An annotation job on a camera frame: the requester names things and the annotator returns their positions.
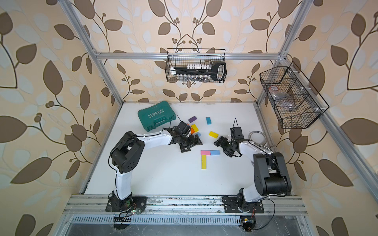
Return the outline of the long yellow-green block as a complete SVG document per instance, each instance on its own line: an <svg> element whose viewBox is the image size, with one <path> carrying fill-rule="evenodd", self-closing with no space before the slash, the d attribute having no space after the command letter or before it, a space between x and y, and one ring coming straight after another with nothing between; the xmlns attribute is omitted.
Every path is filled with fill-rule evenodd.
<svg viewBox="0 0 378 236"><path fill-rule="evenodd" d="M207 169L207 156L206 155L201 156L201 169L202 170Z"/></svg>

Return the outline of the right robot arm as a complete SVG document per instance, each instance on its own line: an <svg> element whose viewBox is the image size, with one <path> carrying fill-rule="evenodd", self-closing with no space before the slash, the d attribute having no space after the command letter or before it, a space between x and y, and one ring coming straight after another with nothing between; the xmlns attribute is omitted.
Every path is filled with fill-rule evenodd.
<svg viewBox="0 0 378 236"><path fill-rule="evenodd" d="M232 127L230 137L221 136L214 143L228 157L247 157L254 167L254 183L241 188L236 202L241 211L248 211L268 197L285 197L292 189L283 154L244 137L241 127Z"/></svg>

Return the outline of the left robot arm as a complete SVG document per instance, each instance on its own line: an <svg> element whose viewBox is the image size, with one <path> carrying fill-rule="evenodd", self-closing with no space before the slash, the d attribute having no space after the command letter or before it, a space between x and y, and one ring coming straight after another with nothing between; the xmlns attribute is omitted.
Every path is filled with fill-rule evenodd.
<svg viewBox="0 0 378 236"><path fill-rule="evenodd" d="M191 134L191 127L180 122L174 127L163 128L161 132L141 135L129 131L111 150L109 166L116 171L115 190L109 196L112 207L126 211L133 205L132 171L136 168L144 150L160 146L178 145L180 152L191 151L202 145L198 135Z"/></svg>

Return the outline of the pink block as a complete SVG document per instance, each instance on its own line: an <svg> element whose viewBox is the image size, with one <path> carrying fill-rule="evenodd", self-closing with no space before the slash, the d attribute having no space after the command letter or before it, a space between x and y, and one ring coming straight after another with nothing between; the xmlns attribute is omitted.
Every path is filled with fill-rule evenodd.
<svg viewBox="0 0 378 236"><path fill-rule="evenodd" d="M211 155L211 151L210 150L201 150L201 155Z"/></svg>

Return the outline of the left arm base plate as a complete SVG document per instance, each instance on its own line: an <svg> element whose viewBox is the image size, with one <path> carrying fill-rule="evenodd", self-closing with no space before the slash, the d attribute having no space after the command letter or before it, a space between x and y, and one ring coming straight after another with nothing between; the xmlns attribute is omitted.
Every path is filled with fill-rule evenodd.
<svg viewBox="0 0 378 236"><path fill-rule="evenodd" d="M111 195L108 197L108 203L106 205L106 212L126 212L141 214L147 205L147 197L127 197L124 200L120 200L117 196Z"/></svg>

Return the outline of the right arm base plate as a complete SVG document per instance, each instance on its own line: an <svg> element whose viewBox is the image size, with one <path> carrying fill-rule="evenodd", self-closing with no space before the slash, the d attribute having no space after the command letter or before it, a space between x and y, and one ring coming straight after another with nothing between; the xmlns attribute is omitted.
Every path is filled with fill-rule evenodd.
<svg viewBox="0 0 378 236"><path fill-rule="evenodd" d="M221 200L225 213L264 213L264 207L261 202L249 203L239 197L229 196L223 196Z"/></svg>

